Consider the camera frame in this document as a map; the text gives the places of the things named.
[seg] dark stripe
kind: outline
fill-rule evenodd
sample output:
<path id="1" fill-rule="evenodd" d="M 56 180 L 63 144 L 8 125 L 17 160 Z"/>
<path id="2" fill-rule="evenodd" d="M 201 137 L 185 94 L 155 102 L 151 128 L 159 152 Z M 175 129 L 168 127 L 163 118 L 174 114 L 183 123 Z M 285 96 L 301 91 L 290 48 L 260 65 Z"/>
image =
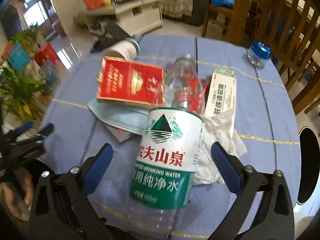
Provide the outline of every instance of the dark stripe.
<path id="1" fill-rule="evenodd" d="M 253 67 L 254 67 L 254 70 L 255 70 L 255 72 L 256 72 L 256 76 L 257 76 L 257 78 L 258 78 L 257 80 L 258 80 L 258 83 L 259 83 L 259 86 L 260 86 L 260 90 L 261 90 L 261 93 L 262 93 L 262 97 L 263 97 L 263 100 L 264 100 L 264 106 L 265 106 L 266 113 L 267 113 L 267 118 L 268 118 L 268 123 L 269 123 L 269 129 L 270 129 L 271 139 L 272 139 L 272 140 L 275 140 L 275 136 L 274 136 L 274 134 L 273 134 L 273 128 L 272 128 L 272 123 L 271 123 L 271 118 L 270 118 L 270 113 L 269 113 L 269 108 L 268 108 L 266 96 L 265 96 L 265 94 L 264 94 L 262 85 L 261 85 L 261 83 L 260 83 L 257 69 L 256 69 L 256 67 L 255 67 L 254 65 L 253 65 Z M 274 165 L 275 165 L 275 170 L 276 170 L 276 169 L 277 169 L 277 149 L 276 149 L 276 143 L 273 142 L 272 145 L 273 145 Z"/>
<path id="2" fill-rule="evenodd" d="M 90 136 L 89 136 L 88 141 L 87 141 L 87 143 L 86 143 L 86 145 L 84 147 L 84 152 L 83 152 L 83 155 L 81 157 L 79 167 L 81 167 L 83 159 L 84 159 L 85 155 L 87 154 L 87 151 L 88 151 L 88 148 L 89 148 L 89 145 L 90 145 L 90 141 L 91 141 L 91 138 L 92 138 L 92 136 L 94 134 L 94 129 L 96 128 L 97 123 L 98 123 L 98 118 L 96 117 L 96 120 L 94 121 L 94 124 L 93 124 L 93 126 L 91 128 L 91 131 L 90 131 Z"/>
<path id="3" fill-rule="evenodd" d="M 196 74 L 198 75 L 198 38 L 195 37 L 195 62 L 196 62 Z"/>

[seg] blue gripper pad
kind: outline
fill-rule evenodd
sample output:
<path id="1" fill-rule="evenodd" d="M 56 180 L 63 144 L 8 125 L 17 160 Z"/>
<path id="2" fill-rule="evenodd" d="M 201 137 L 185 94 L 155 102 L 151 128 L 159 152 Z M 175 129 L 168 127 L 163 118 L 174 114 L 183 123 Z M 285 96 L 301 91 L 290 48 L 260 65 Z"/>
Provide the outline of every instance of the blue gripper pad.
<path id="1" fill-rule="evenodd" d="M 211 147 L 211 157 L 222 175 L 230 192 L 239 196 L 242 192 L 241 177 L 226 157 L 222 146 L 215 142 Z"/>
<path id="2" fill-rule="evenodd" d="M 14 132 L 17 136 L 20 136 L 23 133 L 25 133 L 26 131 L 30 130 L 31 128 L 32 128 L 32 122 L 29 121 L 29 122 L 24 123 L 22 126 L 17 128 L 16 130 L 14 130 Z"/>
<path id="3" fill-rule="evenodd" d="M 110 144 L 107 144 L 105 149 L 96 159 L 95 163 L 92 164 L 91 168 L 85 174 L 82 186 L 82 195 L 84 197 L 87 197 L 89 194 L 95 192 L 103 174 L 111 163 L 112 157 L 112 147 Z"/>

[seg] black oval object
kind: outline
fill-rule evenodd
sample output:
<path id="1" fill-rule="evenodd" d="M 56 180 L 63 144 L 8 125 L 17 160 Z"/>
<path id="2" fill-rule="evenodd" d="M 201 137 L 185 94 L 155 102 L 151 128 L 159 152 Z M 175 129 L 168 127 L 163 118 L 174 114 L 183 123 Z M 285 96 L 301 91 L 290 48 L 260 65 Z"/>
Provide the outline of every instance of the black oval object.
<path id="1" fill-rule="evenodd" d="M 320 172 L 320 148 L 317 136 L 309 127 L 300 131 L 301 179 L 297 203 L 305 204 L 315 190 Z"/>

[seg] blue can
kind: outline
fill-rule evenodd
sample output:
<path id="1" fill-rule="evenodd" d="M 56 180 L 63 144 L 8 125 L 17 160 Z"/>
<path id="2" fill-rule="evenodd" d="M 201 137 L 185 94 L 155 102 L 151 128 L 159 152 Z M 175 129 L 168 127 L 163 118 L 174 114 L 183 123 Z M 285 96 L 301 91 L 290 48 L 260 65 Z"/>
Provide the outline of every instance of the blue can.
<path id="1" fill-rule="evenodd" d="M 270 55 L 271 48 L 260 41 L 254 41 L 248 51 L 248 59 L 256 67 L 264 67 Z"/>

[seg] crumpled tissue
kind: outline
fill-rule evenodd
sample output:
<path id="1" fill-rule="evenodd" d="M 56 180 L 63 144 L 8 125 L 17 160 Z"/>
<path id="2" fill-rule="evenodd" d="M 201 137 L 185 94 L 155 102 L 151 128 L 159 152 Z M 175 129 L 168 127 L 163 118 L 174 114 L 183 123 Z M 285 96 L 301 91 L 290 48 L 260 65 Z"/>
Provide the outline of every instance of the crumpled tissue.
<path id="1" fill-rule="evenodd" d="M 230 109 L 212 117 L 206 115 L 203 117 L 203 134 L 194 185 L 211 184 L 216 181 L 224 183 L 217 166 L 211 158 L 211 146 L 213 143 L 219 142 L 228 154 L 238 158 L 247 153 L 247 148 L 236 130 L 233 129 L 232 136 L 230 134 L 230 128 L 233 126 L 233 113 L 234 109 Z"/>

